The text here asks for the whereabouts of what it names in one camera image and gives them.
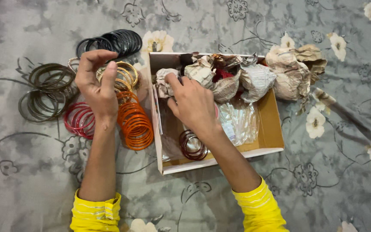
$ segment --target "forearm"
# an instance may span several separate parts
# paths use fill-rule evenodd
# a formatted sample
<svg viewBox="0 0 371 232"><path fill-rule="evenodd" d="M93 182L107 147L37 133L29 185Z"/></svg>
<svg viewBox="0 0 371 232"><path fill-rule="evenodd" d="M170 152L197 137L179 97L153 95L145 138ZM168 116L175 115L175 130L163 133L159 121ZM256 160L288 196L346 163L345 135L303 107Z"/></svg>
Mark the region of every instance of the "forearm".
<svg viewBox="0 0 371 232"><path fill-rule="evenodd" d="M220 124L199 137L220 165L235 192L250 192L261 184L261 177L228 139Z"/></svg>
<svg viewBox="0 0 371 232"><path fill-rule="evenodd" d="M96 120L90 156L78 192L81 199L107 201L116 196L115 128L113 119Z"/></svg>

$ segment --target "clear plastic wrapper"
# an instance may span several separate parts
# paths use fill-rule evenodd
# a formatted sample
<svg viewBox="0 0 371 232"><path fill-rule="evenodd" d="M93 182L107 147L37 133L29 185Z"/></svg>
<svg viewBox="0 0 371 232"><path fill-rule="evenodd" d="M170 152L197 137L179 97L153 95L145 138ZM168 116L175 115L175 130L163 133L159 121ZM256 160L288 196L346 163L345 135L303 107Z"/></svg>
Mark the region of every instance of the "clear plastic wrapper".
<svg viewBox="0 0 371 232"><path fill-rule="evenodd" d="M244 103L240 98L220 104L220 122L230 141L239 146L253 143L257 139L258 116L257 103Z"/></svg>

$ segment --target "cardboard box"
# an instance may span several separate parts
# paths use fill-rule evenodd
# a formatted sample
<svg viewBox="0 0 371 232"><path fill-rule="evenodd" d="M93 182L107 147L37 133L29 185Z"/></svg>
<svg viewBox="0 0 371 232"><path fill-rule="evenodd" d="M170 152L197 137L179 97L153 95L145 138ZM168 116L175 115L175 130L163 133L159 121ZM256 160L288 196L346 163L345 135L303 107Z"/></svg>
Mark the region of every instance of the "cardboard box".
<svg viewBox="0 0 371 232"><path fill-rule="evenodd" d="M147 87L147 94L151 102L151 116L152 124L154 129L155 137L155 148L157 151L157 162L158 170L163 174L170 174L175 172L182 172L192 170L196 168L202 168L217 164L213 155L209 153L207 157L202 161L191 161L185 157L180 160L166 161L163 162L163 153L166 152L162 147L162 138L160 135L160 122L157 115L157 96L154 96L153 86L151 77L160 69L176 68L180 65L180 55L183 53L175 52L151 52L150 60L146 64L147 67L141 72L142 78L145 79L144 83ZM259 56L259 62L264 60L263 56ZM284 150L284 141L281 133L279 112L277 110L276 98L274 95L273 88L257 102L258 116L260 117L259 131L257 140L251 144L243 144L238 146L238 150L243 154L244 157L254 157L265 154L270 154ZM177 126L174 126L173 130L181 131L182 124L178 120Z"/></svg>

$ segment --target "crumpled newspaper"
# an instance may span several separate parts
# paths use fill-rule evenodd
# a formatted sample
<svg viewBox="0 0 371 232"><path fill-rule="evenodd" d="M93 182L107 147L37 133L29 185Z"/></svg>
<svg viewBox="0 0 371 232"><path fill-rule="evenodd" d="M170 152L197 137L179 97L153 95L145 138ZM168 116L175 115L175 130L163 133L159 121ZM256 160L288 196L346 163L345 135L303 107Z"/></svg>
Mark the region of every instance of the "crumpled newspaper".
<svg viewBox="0 0 371 232"><path fill-rule="evenodd" d="M184 75L190 79L194 79L206 89L211 89L213 86L213 77L216 75L216 70L213 69L213 59L209 56L203 56L194 64L184 68Z"/></svg>
<svg viewBox="0 0 371 232"><path fill-rule="evenodd" d="M307 44L294 50L296 59L304 63L309 71L312 73L310 84L314 83L320 78L317 76L324 73L327 65L327 60L323 58L322 51L314 44Z"/></svg>
<svg viewBox="0 0 371 232"><path fill-rule="evenodd" d="M180 77L180 71L176 69L160 69L155 74L157 76L157 94L159 98L169 98L174 96L173 89L171 85L166 83L164 78L167 74L174 73L177 78Z"/></svg>
<svg viewBox="0 0 371 232"><path fill-rule="evenodd" d="M239 86L241 69L238 65L243 59L241 56L225 56L222 54L212 54L203 56L192 65L184 68L184 74L190 79L198 81L201 86L213 91L214 100L224 103L234 97ZM216 69L225 71L233 70L233 77L228 77L213 83L213 77L216 75Z"/></svg>
<svg viewBox="0 0 371 232"><path fill-rule="evenodd" d="M266 57L270 70L277 75L274 91L277 98L285 100L301 99L298 115L305 111L309 102L311 72L307 66L298 62L294 49L273 46Z"/></svg>
<svg viewBox="0 0 371 232"><path fill-rule="evenodd" d="M269 67L257 64L257 58L257 54L254 53L240 64L242 69L240 81L243 87L247 89L241 94L245 103L260 100L273 87L277 77L270 71Z"/></svg>
<svg viewBox="0 0 371 232"><path fill-rule="evenodd" d="M219 103L225 103L232 99L238 90L239 79L241 75L241 69L237 72L235 76L228 77L214 83L211 88L214 95L214 100Z"/></svg>

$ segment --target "yellow sleeve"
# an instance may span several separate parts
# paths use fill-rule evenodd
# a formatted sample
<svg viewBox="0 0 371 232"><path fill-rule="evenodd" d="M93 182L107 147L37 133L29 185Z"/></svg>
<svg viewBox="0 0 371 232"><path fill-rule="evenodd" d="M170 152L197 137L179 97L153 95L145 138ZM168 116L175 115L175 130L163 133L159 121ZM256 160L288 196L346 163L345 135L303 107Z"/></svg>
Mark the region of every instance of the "yellow sleeve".
<svg viewBox="0 0 371 232"><path fill-rule="evenodd" d="M288 231L283 226L286 221L281 216L277 201L263 178L257 189L245 193L233 191L233 194L245 215L243 221L245 232Z"/></svg>
<svg viewBox="0 0 371 232"><path fill-rule="evenodd" d="M116 193L114 199L103 202L85 201L75 193L73 219L70 228L74 232L119 232L121 195Z"/></svg>

